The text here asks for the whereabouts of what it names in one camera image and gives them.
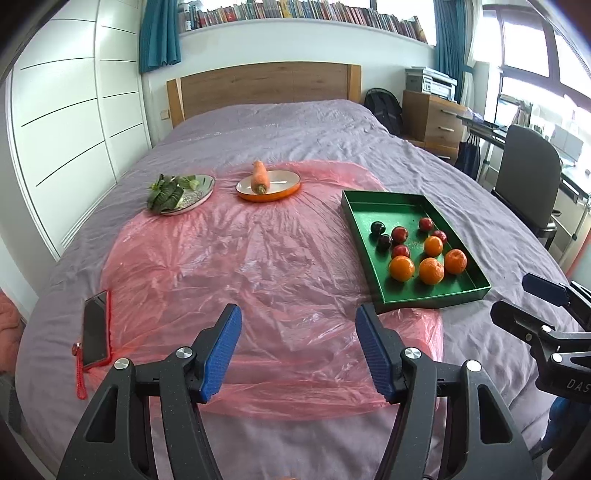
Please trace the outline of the blue gloved right hand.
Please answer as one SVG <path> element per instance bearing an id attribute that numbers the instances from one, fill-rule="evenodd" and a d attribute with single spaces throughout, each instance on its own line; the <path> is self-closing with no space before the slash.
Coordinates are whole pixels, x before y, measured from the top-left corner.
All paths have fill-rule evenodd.
<path id="1" fill-rule="evenodd" d="M 557 397 L 549 413 L 542 448 L 565 457 L 576 445 L 590 422 L 590 405 Z"/>

